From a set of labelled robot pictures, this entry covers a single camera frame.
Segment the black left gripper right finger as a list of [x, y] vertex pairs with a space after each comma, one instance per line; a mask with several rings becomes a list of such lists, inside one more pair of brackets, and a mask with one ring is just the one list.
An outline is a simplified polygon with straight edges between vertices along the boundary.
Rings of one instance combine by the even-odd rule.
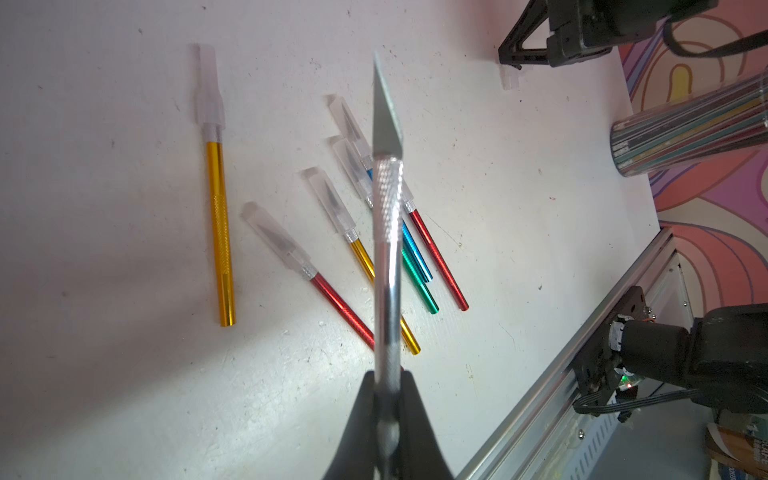
[[410, 371], [401, 373], [398, 414], [400, 478], [452, 480], [454, 476], [442, 455], [414, 376]]

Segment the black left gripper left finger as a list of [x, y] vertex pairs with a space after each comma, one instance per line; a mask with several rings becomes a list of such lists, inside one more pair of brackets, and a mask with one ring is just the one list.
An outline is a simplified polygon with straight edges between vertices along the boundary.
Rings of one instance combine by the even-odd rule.
[[375, 376], [363, 376], [337, 451], [323, 476], [325, 480], [374, 478], [377, 462]]

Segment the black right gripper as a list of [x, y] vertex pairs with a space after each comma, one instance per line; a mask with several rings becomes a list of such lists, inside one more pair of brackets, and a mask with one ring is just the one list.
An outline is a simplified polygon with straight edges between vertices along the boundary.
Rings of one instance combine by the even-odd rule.
[[[651, 37], [661, 21], [684, 20], [717, 5], [705, 0], [530, 0], [498, 47], [498, 60], [514, 68], [579, 63]], [[525, 48], [547, 19], [547, 49]]]

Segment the yellow capped knife angled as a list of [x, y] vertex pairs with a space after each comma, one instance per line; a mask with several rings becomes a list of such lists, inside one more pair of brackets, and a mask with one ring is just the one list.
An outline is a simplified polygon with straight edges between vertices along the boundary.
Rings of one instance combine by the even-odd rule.
[[215, 49], [211, 45], [199, 44], [197, 50], [199, 88], [196, 95], [196, 117], [208, 165], [218, 310], [221, 326], [231, 327], [236, 323], [236, 310], [223, 162], [225, 109], [219, 89]]

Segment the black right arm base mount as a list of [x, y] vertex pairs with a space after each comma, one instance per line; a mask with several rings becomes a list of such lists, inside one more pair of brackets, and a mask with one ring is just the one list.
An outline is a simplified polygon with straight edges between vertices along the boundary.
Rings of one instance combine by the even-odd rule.
[[[574, 357], [578, 414], [600, 416], [691, 400], [733, 413], [767, 411], [767, 307], [722, 307], [691, 328], [650, 319], [641, 287], [631, 287]], [[631, 374], [674, 391], [610, 403]]]

